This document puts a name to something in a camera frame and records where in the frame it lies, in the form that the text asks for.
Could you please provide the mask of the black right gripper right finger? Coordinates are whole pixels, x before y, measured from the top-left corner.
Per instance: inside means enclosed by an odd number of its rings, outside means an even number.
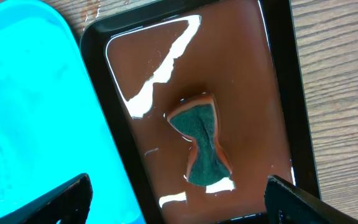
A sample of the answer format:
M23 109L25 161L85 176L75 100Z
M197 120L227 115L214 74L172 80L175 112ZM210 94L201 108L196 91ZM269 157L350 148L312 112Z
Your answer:
M268 177L264 202L270 223L358 224L357 219L277 175Z

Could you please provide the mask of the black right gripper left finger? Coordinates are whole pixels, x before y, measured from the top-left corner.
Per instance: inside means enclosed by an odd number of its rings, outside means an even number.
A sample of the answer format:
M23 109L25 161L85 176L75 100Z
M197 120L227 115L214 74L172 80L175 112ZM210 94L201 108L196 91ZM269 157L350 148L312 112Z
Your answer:
M0 224L85 224L93 198L90 177L77 175L0 218Z

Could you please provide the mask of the orange sponge with dark scourer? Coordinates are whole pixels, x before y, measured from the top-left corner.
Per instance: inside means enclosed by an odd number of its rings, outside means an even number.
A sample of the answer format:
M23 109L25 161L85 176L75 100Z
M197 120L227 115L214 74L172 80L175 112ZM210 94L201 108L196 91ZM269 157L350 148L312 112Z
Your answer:
M186 180L206 187L230 177L232 168L219 143L219 120L212 94L202 94L177 106L168 123L192 143Z

